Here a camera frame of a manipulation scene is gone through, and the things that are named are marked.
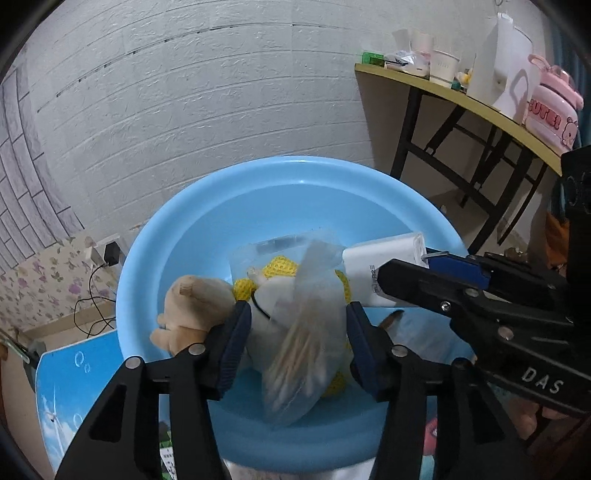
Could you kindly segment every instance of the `power adapter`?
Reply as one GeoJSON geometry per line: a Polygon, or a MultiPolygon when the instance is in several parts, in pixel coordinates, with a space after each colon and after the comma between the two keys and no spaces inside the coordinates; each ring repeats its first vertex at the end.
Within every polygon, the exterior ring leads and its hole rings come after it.
{"type": "Polygon", "coordinates": [[[105,246],[105,254],[103,258],[105,259],[105,263],[112,267],[119,263],[119,257],[121,256],[121,249],[117,242],[111,242],[110,244],[106,244],[105,246]]]}

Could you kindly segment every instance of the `pink bear sticker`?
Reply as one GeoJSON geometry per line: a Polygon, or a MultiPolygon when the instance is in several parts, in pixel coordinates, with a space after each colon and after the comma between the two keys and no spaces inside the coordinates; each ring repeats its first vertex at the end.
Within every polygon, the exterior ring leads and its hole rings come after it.
{"type": "Polygon", "coordinates": [[[566,125],[564,126],[564,131],[562,132],[562,144],[567,147],[569,150],[573,149],[574,139],[577,137],[577,132],[579,131],[579,122],[573,120],[572,117],[568,117],[566,119],[566,125]]]}

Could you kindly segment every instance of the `metal screw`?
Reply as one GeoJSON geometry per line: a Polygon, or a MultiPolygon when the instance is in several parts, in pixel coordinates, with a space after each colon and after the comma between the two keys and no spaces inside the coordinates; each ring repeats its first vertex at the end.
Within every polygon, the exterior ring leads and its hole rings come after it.
{"type": "Polygon", "coordinates": [[[466,370],[469,365],[471,365],[471,363],[466,358],[456,358],[452,362],[452,366],[456,367],[458,370],[466,370]]]}
{"type": "Polygon", "coordinates": [[[403,356],[407,356],[408,355],[408,350],[405,346],[402,345],[394,345],[392,347],[392,355],[394,356],[399,356],[399,357],[403,357],[403,356]]]}
{"type": "Polygon", "coordinates": [[[142,364],[142,361],[139,359],[138,356],[132,356],[125,361],[125,366],[130,370],[134,368],[138,368],[142,364]]]}
{"type": "Polygon", "coordinates": [[[513,330],[509,327],[499,327],[497,333],[501,338],[504,338],[507,341],[513,340],[513,330]]]}
{"type": "Polygon", "coordinates": [[[201,355],[203,352],[205,352],[205,345],[202,343],[194,343],[189,347],[191,355],[201,355]]]}

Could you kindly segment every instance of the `blue plastic basin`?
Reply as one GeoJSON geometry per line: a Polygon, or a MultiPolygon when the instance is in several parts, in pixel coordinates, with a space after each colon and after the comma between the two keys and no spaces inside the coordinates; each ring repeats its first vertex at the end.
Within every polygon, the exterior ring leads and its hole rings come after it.
{"type": "MultiPolygon", "coordinates": [[[[345,246],[421,231],[427,246],[467,254],[431,203],[371,168],[320,157],[273,157],[224,168],[169,200],[135,240],[117,292],[124,358],[168,356],[149,335],[177,277],[229,280],[228,255],[235,248],[317,228],[333,230],[345,246]]],[[[371,310],[373,321],[387,314],[371,310]]],[[[469,347],[457,339],[445,360],[469,355],[469,347]]],[[[224,458],[267,471],[311,472],[375,456],[386,405],[350,387],[338,398],[321,400],[296,424],[273,428],[263,421],[260,376],[246,371],[221,402],[210,403],[210,412],[224,458]]]]}

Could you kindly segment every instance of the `black cord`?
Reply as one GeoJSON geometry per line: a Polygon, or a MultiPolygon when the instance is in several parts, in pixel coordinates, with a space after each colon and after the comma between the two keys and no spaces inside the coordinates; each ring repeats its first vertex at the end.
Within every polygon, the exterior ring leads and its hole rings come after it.
{"type": "Polygon", "coordinates": [[[113,300],[113,299],[110,299],[110,298],[108,298],[108,297],[102,297],[102,296],[94,296],[94,297],[89,297],[89,298],[87,298],[87,299],[78,299],[78,300],[76,301],[76,304],[74,305],[74,326],[75,326],[75,327],[76,327],[78,330],[80,330],[82,333],[85,333],[85,334],[86,334],[86,338],[90,338],[91,336],[100,335],[100,334],[101,334],[101,333],[102,333],[102,332],[103,332],[103,331],[104,331],[104,330],[107,328],[107,326],[109,326],[109,327],[111,327],[113,330],[115,330],[115,329],[113,328],[113,326],[111,325],[111,322],[112,322],[113,320],[115,320],[115,317],[111,317],[111,318],[104,318],[104,317],[101,315],[101,319],[100,319],[100,320],[97,320],[96,322],[94,322],[94,323],[93,323],[93,324],[90,326],[90,329],[88,330],[88,332],[87,332],[87,331],[85,331],[85,330],[83,330],[83,329],[80,327],[80,325],[78,325],[78,324],[76,323],[76,308],[78,307],[78,304],[79,304],[79,303],[81,303],[81,302],[83,302],[83,301],[91,301],[91,300],[92,300],[92,302],[93,302],[93,303],[96,305],[96,303],[95,303],[95,299],[102,299],[102,300],[107,300],[107,301],[111,301],[111,302],[115,303],[115,300],[113,300]],[[105,326],[103,327],[103,329],[102,329],[102,330],[101,330],[99,333],[92,333],[92,328],[93,328],[93,327],[94,327],[94,326],[95,326],[97,323],[102,323],[102,322],[104,322],[104,323],[105,323],[105,326]]]}
{"type": "Polygon", "coordinates": [[[88,295],[90,295],[93,305],[95,306],[97,312],[99,312],[100,318],[103,320],[103,322],[106,323],[105,317],[103,317],[103,314],[102,314],[101,310],[99,309],[99,306],[95,302],[95,298],[92,296],[92,287],[90,286],[90,283],[92,282],[92,275],[94,275],[96,272],[99,271],[99,269],[101,269],[103,267],[106,267],[105,263],[103,263],[102,265],[99,265],[90,273],[90,277],[88,277],[88,295]]]}
{"type": "MultiPolygon", "coordinates": [[[[108,266],[107,264],[102,264],[102,265],[100,266],[100,268],[102,268],[102,267],[107,267],[107,266],[108,266]]],[[[96,282],[95,282],[94,280],[92,280],[92,286],[95,288],[95,290],[96,290],[96,291],[99,291],[99,287],[97,287],[97,286],[96,286],[96,282]]],[[[107,285],[107,288],[108,288],[108,289],[111,291],[111,293],[113,294],[113,296],[114,296],[115,298],[117,298],[117,294],[116,294],[116,293],[113,291],[113,289],[112,289],[112,288],[110,288],[108,285],[107,285]]]]}
{"type": "Polygon", "coordinates": [[[252,292],[251,299],[252,299],[252,304],[256,307],[256,309],[259,312],[261,312],[267,318],[267,320],[271,320],[271,315],[269,315],[267,312],[265,312],[265,310],[263,310],[261,308],[261,306],[258,304],[258,302],[256,301],[255,292],[252,292]]]}

